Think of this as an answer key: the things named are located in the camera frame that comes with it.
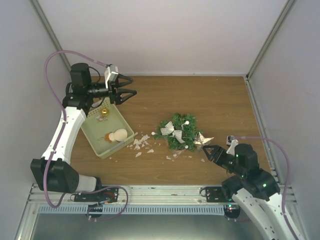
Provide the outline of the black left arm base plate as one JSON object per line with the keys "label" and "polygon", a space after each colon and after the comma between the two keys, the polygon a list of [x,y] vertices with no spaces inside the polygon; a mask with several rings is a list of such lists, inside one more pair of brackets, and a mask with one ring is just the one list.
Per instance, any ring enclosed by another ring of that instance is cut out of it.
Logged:
{"label": "black left arm base plate", "polygon": [[118,187],[110,187],[97,193],[75,193],[70,196],[70,200],[78,203],[114,203],[118,201],[118,193]]}

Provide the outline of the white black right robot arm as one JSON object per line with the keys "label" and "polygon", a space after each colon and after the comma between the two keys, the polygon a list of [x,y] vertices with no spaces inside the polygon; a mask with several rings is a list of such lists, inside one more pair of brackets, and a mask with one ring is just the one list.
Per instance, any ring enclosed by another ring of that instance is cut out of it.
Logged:
{"label": "white black right robot arm", "polygon": [[285,190],[260,167],[250,144],[235,139],[228,149],[219,145],[205,145],[202,149],[209,161],[232,174],[221,184],[223,200],[236,203],[265,240],[304,239],[287,212]]}

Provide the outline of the silver mesh ribbon bow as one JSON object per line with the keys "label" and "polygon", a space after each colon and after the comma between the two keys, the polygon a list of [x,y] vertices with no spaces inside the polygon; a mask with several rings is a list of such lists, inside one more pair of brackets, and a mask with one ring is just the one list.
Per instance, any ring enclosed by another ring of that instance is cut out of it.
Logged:
{"label": "silver mesh ribbon bow", "polygon": [[175,129],[173,123],[169,121],[165,127],[160,129],[161,135],[162,136],[172,136],[176,138],[176,140],[183,144],[185,141],[183,140],[183,131],[182,130],[177,130]]}

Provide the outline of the light green perforated plastic basket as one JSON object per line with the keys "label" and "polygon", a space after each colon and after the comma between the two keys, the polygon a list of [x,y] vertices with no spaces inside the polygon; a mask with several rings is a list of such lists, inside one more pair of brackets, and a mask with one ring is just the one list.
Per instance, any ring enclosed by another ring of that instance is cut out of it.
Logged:
{"label": "light green perforated plastic basket", "polygon": [[134,131],[108,98],[94,104],[81,126],[97,157],[106,159],[132,143]]}

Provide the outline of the small green christmas tree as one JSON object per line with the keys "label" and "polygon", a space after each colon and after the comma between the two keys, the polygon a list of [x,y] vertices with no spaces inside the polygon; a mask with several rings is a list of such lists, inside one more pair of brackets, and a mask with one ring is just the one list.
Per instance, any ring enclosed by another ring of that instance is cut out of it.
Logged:
{"label": "small green christmas tree", "polygon": [[161,121],[151,135],[155,139],[166,140],[168,148],[172,151],[195,152],[197,150],[195,140],[201,133],[197,122],[192,114],[174,113],[170,119]]}

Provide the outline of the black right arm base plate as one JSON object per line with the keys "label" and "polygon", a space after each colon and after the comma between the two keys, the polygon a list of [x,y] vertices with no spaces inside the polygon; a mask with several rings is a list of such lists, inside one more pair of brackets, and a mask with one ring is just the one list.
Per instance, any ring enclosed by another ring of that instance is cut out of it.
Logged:
{"label": "black right arm base plate", "polygon": [[207,203],[233,203],[232,195],[236,194],[242,186],[206,186],[200,188],[199,194],[206,198]]}

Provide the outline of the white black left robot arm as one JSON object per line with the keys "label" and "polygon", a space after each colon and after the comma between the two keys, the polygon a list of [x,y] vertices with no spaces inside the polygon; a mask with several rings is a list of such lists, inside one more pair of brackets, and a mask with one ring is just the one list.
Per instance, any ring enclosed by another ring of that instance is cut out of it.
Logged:
{"label": "white black left robot arm", "polygon": [[112,104],[120,105],[137,94],[125,89],[133,79],[109,65],[104,73],[105,82],[93,82],[91,67],[86,63],[71,66],[71,90],[62,100],[62,111],[53,138],[39,159],[33,159],[30,169],[42,191],[58,193],[85,192],[92,202],[103,197],[103,189],[97,186],[98,179],[80,175],[71,167],[71,153],[78,132],[85,122],[96,98],[108,98]]}

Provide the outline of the gold bauble ornament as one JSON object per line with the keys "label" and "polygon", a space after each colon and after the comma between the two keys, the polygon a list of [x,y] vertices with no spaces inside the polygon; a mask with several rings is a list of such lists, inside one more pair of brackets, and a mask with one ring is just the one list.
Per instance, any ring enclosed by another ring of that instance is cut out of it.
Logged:
{"label": "gold bauble ornament", "polygon": [[102,117],[107,117],[110,114],[109,110],[107,108],[103,108],[101,110],[101,116]]}

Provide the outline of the silver glitter star ornament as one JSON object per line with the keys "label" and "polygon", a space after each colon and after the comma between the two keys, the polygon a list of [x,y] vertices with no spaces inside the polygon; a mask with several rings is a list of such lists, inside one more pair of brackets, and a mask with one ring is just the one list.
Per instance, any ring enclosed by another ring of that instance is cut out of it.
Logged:
{"label": "silver glitter star ornament", "polygon": [[211,143],[214,137],[204,137],[201,132],[198,132],[197,137],[193,140],[194,145],[198,152],[200,152],[204,146]]}

